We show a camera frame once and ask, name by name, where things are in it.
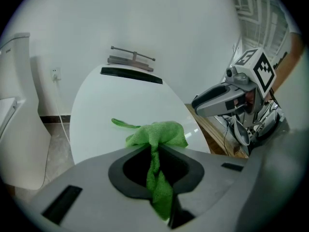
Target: toilet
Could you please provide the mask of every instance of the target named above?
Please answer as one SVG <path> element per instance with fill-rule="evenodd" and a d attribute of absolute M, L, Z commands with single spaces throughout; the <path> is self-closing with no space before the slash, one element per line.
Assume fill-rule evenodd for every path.
<path fill-rule="evenodd" d="M 140 126 L 176 121 L 187 148 L 210 153 L 198 124 L 164 80 L 137 67 L 103 64 L 88 75 L 74 100 L 70 144 L 75 164 L 125 147 L 136 129 L 118 127 L 112 118 Z"/>
<path fill-rule="evenodd" d="M 29 37 L 17 33 L 0 43 L 0 175 L 5 184 L 39 189 L 51 136 L 38 114 Z"/>

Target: green towel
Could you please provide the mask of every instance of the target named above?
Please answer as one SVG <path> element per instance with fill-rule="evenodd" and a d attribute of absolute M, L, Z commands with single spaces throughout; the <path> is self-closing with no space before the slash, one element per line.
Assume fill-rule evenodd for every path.
<path fill-rule="evenodd" d="M 112 118 L 117 126 L 138 128 L 136 133 L 126 138 L 126 147 L 149 143 L 151 145 L 151 163 L 147 173 L 146 187 L 152 193 L 152 206 L 163 220 L 170 216 L 173 189 L 160 170 L 159 143 L 187 147 L 181 124 L 175 121 L 155 122 L 151 125 L 133 126 Z"/>

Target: floor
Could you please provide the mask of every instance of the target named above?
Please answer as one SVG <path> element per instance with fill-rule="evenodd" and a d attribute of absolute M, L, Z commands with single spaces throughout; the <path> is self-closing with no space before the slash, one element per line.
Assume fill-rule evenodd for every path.
<path fill-rule="evenodd" d="M 42 188 L 66 170 L 74 166 L 70 145 L 63 132 L 61 124 L 44 125 L 51 134 L 52 138 L 48 149 L 45 180 Z M 64 123 L 64 128 L 67 135 L 70 136 L 70 124 Z M 39 191 L 40 189 L 28 190 L 23 188 L 15 188 L 15 196 L 29 203 Z"/>

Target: wire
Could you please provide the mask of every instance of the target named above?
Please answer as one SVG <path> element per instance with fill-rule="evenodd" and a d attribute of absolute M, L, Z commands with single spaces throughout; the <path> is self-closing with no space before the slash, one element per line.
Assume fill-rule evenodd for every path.
<path fill-rule="evenodd" d="M 269 90 L 269 94 L 270 94 L 271 98 L 273 99 L 273 101 L 275 103 L 277 103 L 278 106 L 280 106 L 279 103 L 277 102 L 277 99 L 275 98 L 275 93 L 274 93 L 274 90 L 272 88 Z"/>
<path fill-rule="evenodd" d="M 61 125 L 62 125 L 63 132 L 64 132 L 64 134 L 66 135 L 67 141 L 69 142 L 69 145 L 70 145 L 70 147 L 71 147 L 71 143 L 70 143 L 69 137 L 68 137 L 68 135 L 67 135 L 67 133 L 66 133 L 66 130 L 64 129 L 64 125 L 63 125 L 62 118 L 61 118 L 61 115 L 60 115 L 60 112 L 59 112 L 59 108 L 58 108 L 56 77 L 54 77 L 53 83 L 54 83 L 54 87 L 55 87 L 56 109 L 57 109 L 57 112 L 58 112 L 58 115 L 59 115 L 59 118 L 60 118 L 60 122 L 61 122 Z"/>
<path fill-rule="evenodd" d="M 224 149 L 225 149 L 225 151 L 226 151 L 226 153 L 227 153 L 227 155 L 228 156 L 230 156 L 230 154 L 228 153 L 228 150 L 226 149 L 226 147 L 225 147 L 225 137 L 226 137 L 226 135 L 227 135 L 227 131 L 228 131 L 228 128 L 230 127 L 230 122 L 228 122 L 228 125 L 227 125 L 227 128 L 226 128 L 226 133 L 225 133 L 225 136 L 224 136 L 224 139 L 223 139 L 223 145 L 224 145 Z"/>

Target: electrical socket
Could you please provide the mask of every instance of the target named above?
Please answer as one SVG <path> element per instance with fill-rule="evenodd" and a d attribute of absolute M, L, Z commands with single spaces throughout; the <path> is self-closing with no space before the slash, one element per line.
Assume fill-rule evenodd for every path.
<path fill-rule="evenodd" d="M 51 76 L 51 78 L 52 78 L 52 80 L 53 80 L 53 75 L 54 74 L 56 74 L 57 75 L 57 79 L 56 80 L 61 80 L 61 72 L 60 72 L 60 68 L 59 67 L 57 67 L 57 68 L 52 68 L 51 70 L 50 70 L 50 76 Z"/>

